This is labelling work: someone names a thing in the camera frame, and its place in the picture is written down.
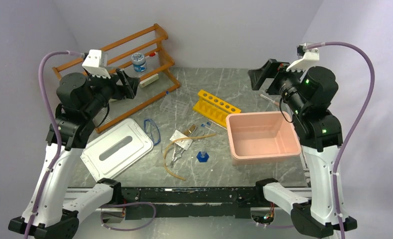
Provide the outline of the clear plastic tube rack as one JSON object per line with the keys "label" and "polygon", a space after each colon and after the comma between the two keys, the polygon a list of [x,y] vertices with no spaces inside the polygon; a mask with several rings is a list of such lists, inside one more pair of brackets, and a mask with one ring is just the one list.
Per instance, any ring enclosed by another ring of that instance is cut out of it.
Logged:
{"label": "clear plastic tube rack", "polygon": [[174,114],[175,116],[179,117],[185,117],[189,110],[189,104],[185,103],[183,101],[179,101],[177,99],[174,99],[171,96],[171,92],[166,91],[165,92],[165,97],[161,102],[160,105],[160,110],[164,112],[169,112]]}

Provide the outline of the pink plastic bin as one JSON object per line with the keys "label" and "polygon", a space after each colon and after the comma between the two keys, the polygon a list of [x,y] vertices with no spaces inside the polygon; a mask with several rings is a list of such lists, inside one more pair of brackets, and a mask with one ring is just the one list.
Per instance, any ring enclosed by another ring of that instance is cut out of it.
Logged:
{"label": "pink plastic bin", "polygon": [[281,162],[301,155],[301,145],[286,112],[253,112],[226,117],[232,164]]}

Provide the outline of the yellow test tube rack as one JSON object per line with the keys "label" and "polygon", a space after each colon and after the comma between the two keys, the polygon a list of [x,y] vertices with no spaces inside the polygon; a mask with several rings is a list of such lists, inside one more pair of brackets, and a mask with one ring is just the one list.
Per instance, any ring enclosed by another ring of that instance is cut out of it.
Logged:
{"label": "yellow test tube rack", "polygon": [[226,117],[228,115],[241,113],[239,108],[204,90],[198,92],[198,97],[198,102],[193,106],[193,111],[222,127],[227,127]]}

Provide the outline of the blue capped test tube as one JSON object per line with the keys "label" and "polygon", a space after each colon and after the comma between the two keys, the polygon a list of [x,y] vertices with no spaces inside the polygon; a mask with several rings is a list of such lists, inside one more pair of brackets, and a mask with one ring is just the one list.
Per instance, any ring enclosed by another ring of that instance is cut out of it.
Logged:
{"label": "blue capped test tube", "polygon": [[204,124],[201,124],[201,126],[204,127],[204,128],[207,128],[207,129],[210,130],[210,131],[216,132],[216,131],[214,131],[213,129],[211,129],[211,128],[205,126]]}

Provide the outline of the blue base graduated cylinder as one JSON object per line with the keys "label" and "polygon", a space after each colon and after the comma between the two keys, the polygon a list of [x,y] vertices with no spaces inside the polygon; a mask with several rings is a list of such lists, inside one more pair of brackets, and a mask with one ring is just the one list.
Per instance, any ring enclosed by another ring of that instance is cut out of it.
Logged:
{"label": "blue base graduated cylinder", "polygon": [[201,150],[197,154],[197,159],[199,162],[205,163],[209,159],[209,154],[206,150],[206,146],[202,147]]}

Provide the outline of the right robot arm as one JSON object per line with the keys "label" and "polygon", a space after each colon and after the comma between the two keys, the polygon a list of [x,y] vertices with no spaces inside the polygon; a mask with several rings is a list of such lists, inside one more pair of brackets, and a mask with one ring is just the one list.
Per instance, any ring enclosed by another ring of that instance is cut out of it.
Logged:
{"label": "right robot arm", "polygon": [[269,59],[261,68],[248,71],[251,88],[258,90],[266,79],[266,90],[280,97],[292,112],[292,124],[306,155],[310,171],[311,198],[296,195],[275,179],[256,183],[254,201],[286,211],[295,229],[314,238],[331,237],[335,231],[350,231],[357,221],[342,208],[337,155],[343,144],[340,121],[329,111],[338,90],[334,73],[321,66],[291,71],[287,62]]}

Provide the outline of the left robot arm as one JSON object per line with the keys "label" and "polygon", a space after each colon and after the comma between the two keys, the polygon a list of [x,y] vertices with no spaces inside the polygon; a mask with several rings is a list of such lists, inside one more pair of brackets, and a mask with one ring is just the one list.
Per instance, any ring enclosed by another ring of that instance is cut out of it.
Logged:
{"label": "left robot arm", "polygon": [[124,201],[120,182],[108,178],[73,202],[65,203],[64,198],[74,165],[95,129],[94,118],[110,99],[133,99],[138,85],[139,78],[121,69],[107,78],[82,73],[61,78],[56,91],[60,103],[50,113],[44,165],[27,208],[10,220],[10,231],[37,239],[71,239],[97,208]]}

